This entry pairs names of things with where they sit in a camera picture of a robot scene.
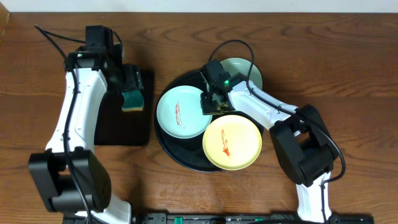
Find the green and yellow sponge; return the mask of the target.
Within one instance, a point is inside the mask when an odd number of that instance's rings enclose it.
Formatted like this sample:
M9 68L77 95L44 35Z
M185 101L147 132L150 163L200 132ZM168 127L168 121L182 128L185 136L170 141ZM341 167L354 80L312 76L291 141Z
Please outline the green and yellow sponge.
M122 92L124 103L121 109L124 112L142 111L144 109L144 97L140 90Z

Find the light blue plate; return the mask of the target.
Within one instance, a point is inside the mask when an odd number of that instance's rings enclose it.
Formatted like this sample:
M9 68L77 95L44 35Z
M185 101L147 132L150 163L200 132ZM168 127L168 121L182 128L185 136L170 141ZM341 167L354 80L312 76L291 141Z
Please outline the light blue plate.
M212 115L204 115L201 108L202 90L182 85L167 90L160 98L157 121L167 134L179 138L194 138L205 131Z

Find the yellow plate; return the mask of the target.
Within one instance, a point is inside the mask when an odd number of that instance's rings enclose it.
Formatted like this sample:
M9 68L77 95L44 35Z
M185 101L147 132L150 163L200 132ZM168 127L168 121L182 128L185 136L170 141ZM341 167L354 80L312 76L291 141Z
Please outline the yellow plate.
M244 116L226 115L210 123L202 144L212 164L224 170L240 170L258 158L262 136L257 126Z

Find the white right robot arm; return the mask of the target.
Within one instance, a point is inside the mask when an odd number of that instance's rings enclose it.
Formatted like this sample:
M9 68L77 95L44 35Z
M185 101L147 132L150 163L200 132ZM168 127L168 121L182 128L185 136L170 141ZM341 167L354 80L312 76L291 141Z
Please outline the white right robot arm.
M328 184L341 151L311 105L298 108L270 96L252 81L208 81L201 95L204 114L220 114L206 129L203 150L224 170L238 170L258 157L261 139L255 125L269 131L280 167L296 184L298 216L307 222L331 218Z

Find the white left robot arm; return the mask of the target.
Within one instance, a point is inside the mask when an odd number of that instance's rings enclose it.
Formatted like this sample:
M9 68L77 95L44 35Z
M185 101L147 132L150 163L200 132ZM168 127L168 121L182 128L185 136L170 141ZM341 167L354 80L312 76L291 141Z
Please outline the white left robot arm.
M49 212L71 222L132 223L131 204L113 194L95 156L103 98L122 98L119 111L144 109L139 67L123 63L123 45L87 41L65 61L66 91L57 126L42 153L31 154L29 172Z

